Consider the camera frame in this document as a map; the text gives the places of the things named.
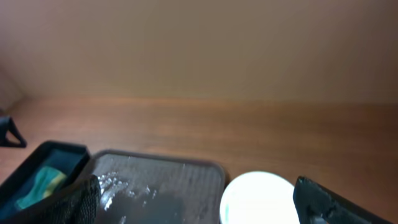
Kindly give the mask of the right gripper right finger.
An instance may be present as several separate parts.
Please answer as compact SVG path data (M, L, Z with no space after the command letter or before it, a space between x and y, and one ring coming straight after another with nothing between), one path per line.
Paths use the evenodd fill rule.
M304 176L296 180L293 201L301 224L390 224Z

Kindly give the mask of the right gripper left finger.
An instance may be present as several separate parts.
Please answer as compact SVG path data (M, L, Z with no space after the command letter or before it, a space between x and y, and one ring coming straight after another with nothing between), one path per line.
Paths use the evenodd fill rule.
M99 180L97 176L89 175L1 220L1 224L93 224L100 199Z

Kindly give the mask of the green yellow sponge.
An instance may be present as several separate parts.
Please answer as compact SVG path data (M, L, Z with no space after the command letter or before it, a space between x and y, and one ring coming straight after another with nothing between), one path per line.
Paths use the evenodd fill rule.
M23 210L51 196L66 181L67 175L53 167L45 166L38 171L31 190L17 199L16 207Z

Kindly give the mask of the white plate top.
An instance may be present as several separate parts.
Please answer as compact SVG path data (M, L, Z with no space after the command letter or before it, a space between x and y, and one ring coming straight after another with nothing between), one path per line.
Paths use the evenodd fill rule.
M252 171L233 179L220 202L221 224L298 223L294 185L265 171Z

